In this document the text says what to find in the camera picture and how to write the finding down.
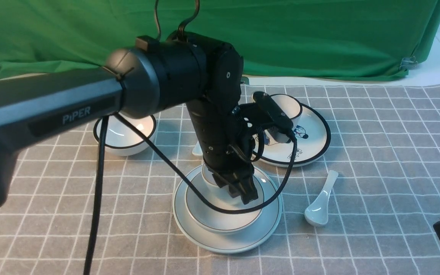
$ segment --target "gray checkered tablecloth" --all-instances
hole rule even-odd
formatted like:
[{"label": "gray checkered tablecloth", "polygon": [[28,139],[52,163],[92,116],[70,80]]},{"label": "gray checkered tablecloth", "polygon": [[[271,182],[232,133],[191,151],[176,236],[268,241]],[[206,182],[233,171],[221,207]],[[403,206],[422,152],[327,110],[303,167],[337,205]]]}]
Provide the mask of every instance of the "gray checkered tablecloth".
[{"label": "gray checkered tablecloth", "polygon": [[[176,226],[178,176],[150,148],[108,154],[93,263],[100,275],[440,275],[440,85],[434,87],[243,87],[285,92],[320,112],[332,130],[324,157],[293,169],[275,234],[241,255],[199,249]],[[155,144],[187,173],[201,164],[184,106],[157,114]],[[0,208],[0,275],[82,273],[97,146],[92,124],[20,155]],[[285,169],[258,163],[279,183]],[[329,223],[303,211],[327,171],[340,173]]]}]

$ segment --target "cartoon print on plate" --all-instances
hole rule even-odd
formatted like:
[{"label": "cartoon print on plate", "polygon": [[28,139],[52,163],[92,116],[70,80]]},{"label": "cartoon print on plate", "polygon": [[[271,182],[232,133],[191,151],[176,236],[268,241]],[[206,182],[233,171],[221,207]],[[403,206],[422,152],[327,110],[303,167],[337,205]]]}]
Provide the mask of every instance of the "cartoon print on plate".
[{"label": "cartoon print on plate", "polygon": [[[300,103],[302,115],[298,125],[293,129],[298,140],[294,167],[300,167],[319,159],[330,144],[330,128],[325,119],[309,106]],[[279,167],[287,167],[290,163],[293,143],[277,143],[269,133],[265,134],[264,152],[260,160]]]},{"label": "cartoon print on plate", "polygon": [[295,127],[295,129],[293,130],[293,133],[299,139],[308,139],[309,138],[309,136],[307,134],[307,130],[305,130],[305,128],[301,127],[300,125],[297,125]]}]

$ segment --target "green cloth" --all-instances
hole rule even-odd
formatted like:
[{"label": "green cloth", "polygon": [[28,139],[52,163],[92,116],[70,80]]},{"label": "green cloth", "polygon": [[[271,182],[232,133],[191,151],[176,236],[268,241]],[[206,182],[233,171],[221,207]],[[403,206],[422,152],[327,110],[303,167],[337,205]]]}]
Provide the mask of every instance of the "green cloth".
[{"label": "green cloth", "polygon": [[[0,0],[0,78],[102,65],[134,37],[156,36],[154,0]],[[194,10],[161,0],[163,37]],[[188,31],[230,42],[244,73],[345,80],[407,75],[424,61],[440,23],[440,0],[201,0]]]}]

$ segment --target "white saucer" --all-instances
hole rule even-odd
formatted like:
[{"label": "white saucer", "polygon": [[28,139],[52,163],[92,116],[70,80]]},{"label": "white saucer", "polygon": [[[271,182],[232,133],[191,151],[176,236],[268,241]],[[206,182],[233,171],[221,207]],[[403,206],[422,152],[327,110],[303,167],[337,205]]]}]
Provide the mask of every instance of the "white saucer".
[{"label": "white saucer", "polygon": [[[254,185],[257,189],[259,198],[244,205],[240,196],[236,198],[230,196],[228,193],[228,186],[219,188],[215,182],[212,184],[205,180],[211,178],[211,181],[214,181],[211,172],[208,171],[205,165],[203,165],[202,173],[209,174],[210,176],[197,175],[191,183],[194,184],[198,191],[200,191],[200,193],[216,207],[227,210],[239,210],[251,208],[264,202],[264,192],[262,191],[262,187],[256,177],[254,177]],[[260,209],[245,214],[223,214],[205,206],[190,188],[186,191],[185,200],[186,207],[188,208],[191,217],[195,219],[201,227],[222,234],[230,234],[246,228],[254,223],[260,217],[262,212],[262,209]]]},{"label": "white saucer", "polygon": [[[298,139],[298,150],[293,167],[302,167],[318,160],[330,145],[330,128],[325,119],[309,106],[300,103],[302,116],[293,130]],[[293,143],[277,143],[264,131],[264,152],[260,160],[278,167],[288,167]]]},{"label": "white saucer", "polygon": [[[190,181],[201,178],[201,167],[196,167],[187,176]],[[259,179],[264,192],[264,200],[269,199],[276,192],[276,185],[259,169],[255,169],[255,177]],[[181,232],[194,244],[211,252],[220,254],[234,254],[245,252],[258,247],[265,242],[276,230],[281,219],[282,201],[278,197],[274,202],[262,209],[260,216],[249,226],[231,234],[221,234],[206,230],[190,215],[186,206],[185,194],[187,184],[182,181],[173,197],[173,214]]]}]

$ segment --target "white spoon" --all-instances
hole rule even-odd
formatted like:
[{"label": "white spoon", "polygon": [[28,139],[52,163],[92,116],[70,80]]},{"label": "white spoon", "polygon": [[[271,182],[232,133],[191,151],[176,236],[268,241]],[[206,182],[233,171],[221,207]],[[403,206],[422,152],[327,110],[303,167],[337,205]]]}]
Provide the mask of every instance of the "white spoon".
[{"label": "white spoon", "polygon": [[324,187],[318,197],[305,209],[305,219],[313,226],[324,226],[328,223],[328,199],[339,173],[330,170]]},{"label": "white spoon", "polygon": [[196,142],[196,145],[192,149],[192,154],[196,155],[197,157],[203,156],[203,151],[201,151],[201,147],[199,146],[199,142]]}]

